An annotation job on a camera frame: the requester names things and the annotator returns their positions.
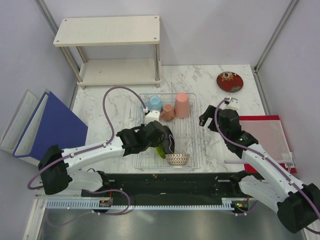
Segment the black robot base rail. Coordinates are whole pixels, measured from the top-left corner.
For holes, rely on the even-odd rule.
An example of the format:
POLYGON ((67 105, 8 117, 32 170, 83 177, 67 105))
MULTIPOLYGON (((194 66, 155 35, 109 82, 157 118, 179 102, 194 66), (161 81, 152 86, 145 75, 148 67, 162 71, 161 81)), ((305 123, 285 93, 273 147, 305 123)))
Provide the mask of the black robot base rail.
POLYGON ((249 173, 240 171, 223 173, 103 173, 103 187, 94 194, 81 191, 82 197, 107 197, 103 190, 122 190, 131 198, 140 195, 188 194, 210 198, 244 198, 236 181, 249 173))

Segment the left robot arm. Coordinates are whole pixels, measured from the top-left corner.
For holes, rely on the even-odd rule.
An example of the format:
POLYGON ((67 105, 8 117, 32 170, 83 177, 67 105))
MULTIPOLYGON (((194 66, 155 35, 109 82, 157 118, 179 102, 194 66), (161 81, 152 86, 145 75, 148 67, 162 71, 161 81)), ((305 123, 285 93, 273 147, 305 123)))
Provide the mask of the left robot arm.
POLYGON ((38 165, 42 187, 46 195, 55 195, 67 189, 88 190, 99 197, 106 196, 110 185, 101 173, 82 172, 81 169, 108 159, 135 155, 148 148, 161 146, 170 150, 172 132, 166 125, 152 121, 119 131, 111 140, 96 145, 60 149, 49 147, 38 165))

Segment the tall pink cup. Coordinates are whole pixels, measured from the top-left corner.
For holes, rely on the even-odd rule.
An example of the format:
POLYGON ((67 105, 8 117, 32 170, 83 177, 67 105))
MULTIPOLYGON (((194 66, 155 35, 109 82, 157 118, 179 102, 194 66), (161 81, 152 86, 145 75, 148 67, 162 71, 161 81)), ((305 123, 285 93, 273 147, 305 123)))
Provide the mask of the tall pink cup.
POLYGON ((174 104, 175 116, 177 118, 187 118, 190 115, 189 95, 180 92, 176 95, 174 104))

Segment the green plate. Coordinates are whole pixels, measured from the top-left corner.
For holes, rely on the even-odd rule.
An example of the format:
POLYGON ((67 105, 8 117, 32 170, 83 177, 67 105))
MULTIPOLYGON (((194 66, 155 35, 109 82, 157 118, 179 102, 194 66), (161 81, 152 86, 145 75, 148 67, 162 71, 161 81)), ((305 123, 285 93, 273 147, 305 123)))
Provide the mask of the green plate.
POLYGON ((162 158, 165 159, 166 158, 166 152, 164 151, 162 145, 159 145, 155 148, 157 154, 162 158))

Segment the white wire dish rack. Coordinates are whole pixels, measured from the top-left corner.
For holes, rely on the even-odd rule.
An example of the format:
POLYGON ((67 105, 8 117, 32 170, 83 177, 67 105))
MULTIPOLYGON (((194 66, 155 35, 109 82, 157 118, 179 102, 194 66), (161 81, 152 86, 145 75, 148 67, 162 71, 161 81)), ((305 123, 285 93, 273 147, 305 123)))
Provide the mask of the white wire dish rack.
POLYGON ((155 148, 141 152, 133 157, 133 167, 140 170, 164 169, 199 169, 202 165, 200 152, 200 131, 197 122, 198 104, 194 93, 187 93, 190 114, 186 118, 174 117, 171 121, 160 120, 163 126, 169 127, 174 138, 174 152, 189 154, 189 160, 181 166, 170 165, 166 159, 158 155, 155 148))

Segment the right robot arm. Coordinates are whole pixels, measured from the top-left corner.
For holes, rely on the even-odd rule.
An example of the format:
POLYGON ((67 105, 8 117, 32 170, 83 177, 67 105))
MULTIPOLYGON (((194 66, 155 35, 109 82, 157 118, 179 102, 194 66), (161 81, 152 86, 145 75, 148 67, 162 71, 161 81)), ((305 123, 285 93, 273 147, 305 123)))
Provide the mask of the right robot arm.
POLYGON ((242 130, 239 115, 233 109, 209 105, 199 117, 203 127, 223 138, 227 149, 251 165, 265 180, 240 171, 233 175, 229 191, 235 197, 249 195, 273 210, 282 225, 291 233, 308 229, 320 218, 320 190, 311 183, 304 184, 277 163, 250 133, 242 130))

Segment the red floral plate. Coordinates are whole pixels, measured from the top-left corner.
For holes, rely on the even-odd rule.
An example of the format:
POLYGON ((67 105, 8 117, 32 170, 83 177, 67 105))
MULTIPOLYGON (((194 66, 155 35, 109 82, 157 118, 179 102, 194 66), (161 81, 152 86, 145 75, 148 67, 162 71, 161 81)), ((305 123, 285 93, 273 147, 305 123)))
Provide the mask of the red floral plate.
POLYGON ((220 73, 217 76, 216 83, 220 89, 229 93, 238 92, 244 86, 244 81, 241 76, 231 71, 220 73))

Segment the black plate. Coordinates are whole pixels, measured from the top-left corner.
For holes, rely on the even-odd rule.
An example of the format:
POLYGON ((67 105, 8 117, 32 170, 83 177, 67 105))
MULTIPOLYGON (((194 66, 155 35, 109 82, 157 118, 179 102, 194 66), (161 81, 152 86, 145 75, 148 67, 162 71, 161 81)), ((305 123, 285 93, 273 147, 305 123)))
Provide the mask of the black plate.
POLYGON ((175 139, 173 133, 166 125, 163 127, 163 130, 164 134, 160 138, 162 149, 166 155, 173 154, 175 152, 175 139))

